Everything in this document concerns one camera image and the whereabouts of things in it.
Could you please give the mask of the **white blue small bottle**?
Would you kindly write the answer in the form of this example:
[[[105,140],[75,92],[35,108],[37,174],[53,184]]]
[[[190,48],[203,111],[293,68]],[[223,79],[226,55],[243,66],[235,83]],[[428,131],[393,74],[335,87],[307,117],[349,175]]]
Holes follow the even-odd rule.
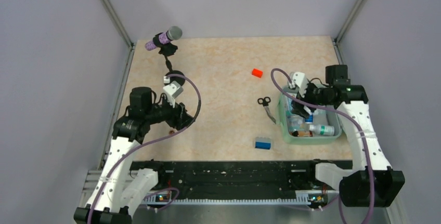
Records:
[[[314,123],[314,114],[310,113],[309,116],[305,118],[304,122],[306,124],[313,124]]]

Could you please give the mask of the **blue cotton ball bag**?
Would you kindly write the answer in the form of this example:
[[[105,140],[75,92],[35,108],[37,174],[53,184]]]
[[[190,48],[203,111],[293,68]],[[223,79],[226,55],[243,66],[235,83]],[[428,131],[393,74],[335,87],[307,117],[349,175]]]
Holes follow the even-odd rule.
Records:
[[[283,96],[283,103],[284,103],[286,116],[293,116],[295,114],[293,112],[292,102],[293,100],[290,97]]]

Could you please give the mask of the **clear teal zip bag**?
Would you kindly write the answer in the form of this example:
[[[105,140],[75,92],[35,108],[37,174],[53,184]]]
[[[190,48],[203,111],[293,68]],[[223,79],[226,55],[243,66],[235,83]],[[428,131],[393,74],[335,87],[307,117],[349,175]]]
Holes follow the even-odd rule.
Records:
[[[287,117],[287,129],[290,133],[303,130],[304,118],[299,115],[289,115]]]

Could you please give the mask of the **white teal small bottle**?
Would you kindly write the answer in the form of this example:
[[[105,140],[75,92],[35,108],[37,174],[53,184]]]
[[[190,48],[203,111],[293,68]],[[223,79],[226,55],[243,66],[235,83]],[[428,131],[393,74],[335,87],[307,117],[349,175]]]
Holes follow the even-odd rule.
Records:
[[[310,124],[307,126],[307,129],[314,134],[321,136],[333,136],[335,133],[335,128],[330,125],[314,125]]]

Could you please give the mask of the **brown medicine bottle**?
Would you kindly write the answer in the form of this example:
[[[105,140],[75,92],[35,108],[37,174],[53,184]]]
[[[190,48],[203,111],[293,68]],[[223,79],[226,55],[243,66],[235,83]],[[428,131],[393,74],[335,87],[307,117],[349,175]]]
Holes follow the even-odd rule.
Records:
[[[291,133],[293,137],[312,137],[313,133],[311,131],[305,131],[305,130],[296,130]]]

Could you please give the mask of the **black handled scissors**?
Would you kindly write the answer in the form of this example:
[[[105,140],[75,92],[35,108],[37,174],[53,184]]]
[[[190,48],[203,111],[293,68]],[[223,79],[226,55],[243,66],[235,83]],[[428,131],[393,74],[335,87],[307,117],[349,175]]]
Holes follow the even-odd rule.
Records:
[[[258,98],[257,103],[265,109],[265,112],[266,112],[267,116],[269,117],[269,119],[276,125],[277,120],[274,118],[274,116],[272,115],[272,113],[269,109],[269,104],[271,103],[271,98],[270,97]]]

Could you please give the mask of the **green plastic medicine box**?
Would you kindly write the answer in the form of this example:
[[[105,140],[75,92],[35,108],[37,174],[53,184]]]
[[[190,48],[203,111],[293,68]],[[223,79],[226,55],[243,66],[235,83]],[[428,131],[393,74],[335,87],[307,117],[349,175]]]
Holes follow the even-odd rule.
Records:
[[[293,137],[287,129],[287,117],[283,103],[283,93],[278,99],[278,123],[281,128],[284,142],[295,145],[322,145],[329,144],[340,137],[342,127],[338,115],[329,110],[316,110],[314,114],[314,125],[330,125],[335,128],[333,136],[321,136],[313,133],[312,137]]]

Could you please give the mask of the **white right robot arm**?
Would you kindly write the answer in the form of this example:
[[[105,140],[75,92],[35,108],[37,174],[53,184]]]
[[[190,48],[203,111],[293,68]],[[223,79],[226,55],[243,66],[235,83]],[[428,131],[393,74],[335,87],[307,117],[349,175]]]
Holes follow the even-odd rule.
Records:
[[[316,109],[336,113],[351,149],[352,169],[319,162],[305,174],[305,182],[312,189],[325,183],[338,190],[347,207],[389,207],[405,176],[392,168],[380,147],[365,88],[351,83],[346,65],[327,66],[325,74],[324,86],[315,85],[302,72],[290,74],[288,85],[297,89],[293,110],[300,116]]]

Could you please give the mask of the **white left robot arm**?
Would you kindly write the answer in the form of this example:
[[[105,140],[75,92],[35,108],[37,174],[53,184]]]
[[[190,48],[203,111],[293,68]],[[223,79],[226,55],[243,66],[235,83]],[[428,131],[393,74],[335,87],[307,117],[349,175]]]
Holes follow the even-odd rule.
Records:
[[[126,184],[135,153],[145,146],[145,135],[154,124],[166,122],[177,131],[193,120],[177,97],[183,88],[172,82],[163,87],[160,102],[149,87],[135,87],[125,113],[113,126],[110,150],[94,191],[84,207],[78,207],[76,223],[132,223],[133,215],[146,194],[166,185],[167,176],[156,168],[141,169]]]

